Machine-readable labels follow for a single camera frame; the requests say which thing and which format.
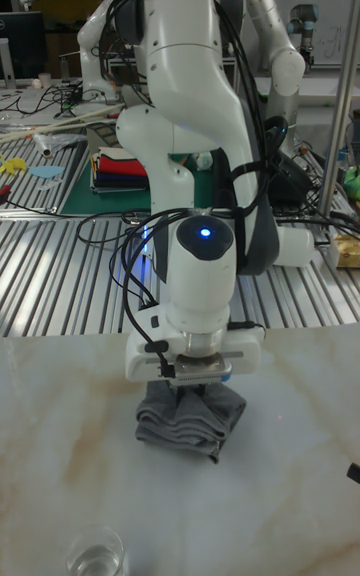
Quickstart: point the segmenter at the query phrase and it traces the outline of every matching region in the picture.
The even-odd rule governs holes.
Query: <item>slotted metal workbench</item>
[[[29,140],[2,151],[5,157],[16,154],[33,165],[42,160]],[[87,160],[84,147],[58,153],[56,164],[66,168],[63,182],[39,192],[34,179],[23,174],[13,183],[13,199],[39,210],[61,208]],[[340,194],[334,206],[349,209]],[[114,237],[104,245],[91,246],[76,238],[80,218],[49,218],[10,205],[3,206],[0,214],[0,335],[129,330],[121,287],[111,280],[108,270],[110,256],[120,244],[117,237],[124,230],[120,219],[101,217],[84,225],[86,238]],[[157,300],[165,298],[166,288],[154,275],[147,256],[139,259],[136,273]],[[122,274],[118,258],[115,275],[120,281]],[[139,299],[130,295],[130,302],[135,311]],[[328,248],[319,248],[306,268],[272,267],[258,277],[239,277],[231,315],[233,320],[255,320],[266,327],[356,322],[360,320],[360,271],[335,269]]]

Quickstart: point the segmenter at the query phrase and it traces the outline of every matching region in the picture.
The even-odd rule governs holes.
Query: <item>yellow object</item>
[[[331,241],[330,256],[335,267],[360,267],[360,240],[336,234]]]
[[[8,174],[15,175],[15,169],[23,169],[26,171],[26,163],[22,158],[9,158],[5,160],[4,156],[0,154],[1,159],[1,167],[0,167],[0,174],[7,172]]]

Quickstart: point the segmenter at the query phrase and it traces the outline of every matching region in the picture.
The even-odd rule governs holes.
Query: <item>red fabric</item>
[[[147,176],[145,169],[138,160],[113,160],[101,156],[98,171],[107,174],[123,174],[124,176]]]

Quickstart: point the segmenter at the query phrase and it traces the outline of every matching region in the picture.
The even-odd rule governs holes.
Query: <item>white tube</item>
[[[54,125],[46,125],[45,127],[36,127],[35,129],[27,129],[23,132],[13,132],[10,134],[3,134],[0,136],[0,144],[9,143],[12,140],[17,140],[18,138],[27,138],[28,136],[33,136],[34,134],[49,134],[50,132],[63,130],[63,129],[78,129],[81,125],[74,125],[76,121],[83,121],[91,117],[98,117],[102,114],[107,114],[114,111],[115,109],[121,110],[124,105],[111,105],[111,107],[104,107],[103,109],[98,109],[95,112],[89,112],[88,114],[83,114],[82,116],[76,116],[71,119],[71,125],[69,125],[67,120]]]

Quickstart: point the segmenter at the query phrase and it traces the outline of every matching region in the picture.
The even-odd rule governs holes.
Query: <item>green object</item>
[[[344,189],[352,200],[360,200],[360,165],[351,167],[344,179]]]
[[[105,212],[123,212],[127,209],[150,209],[149,190],[135,192],[109,192],[98,194],[90,189],[90,163],[75,183],[62,214],[92,215]],[[195,207],[212,205],[212,172],[194,172]]]

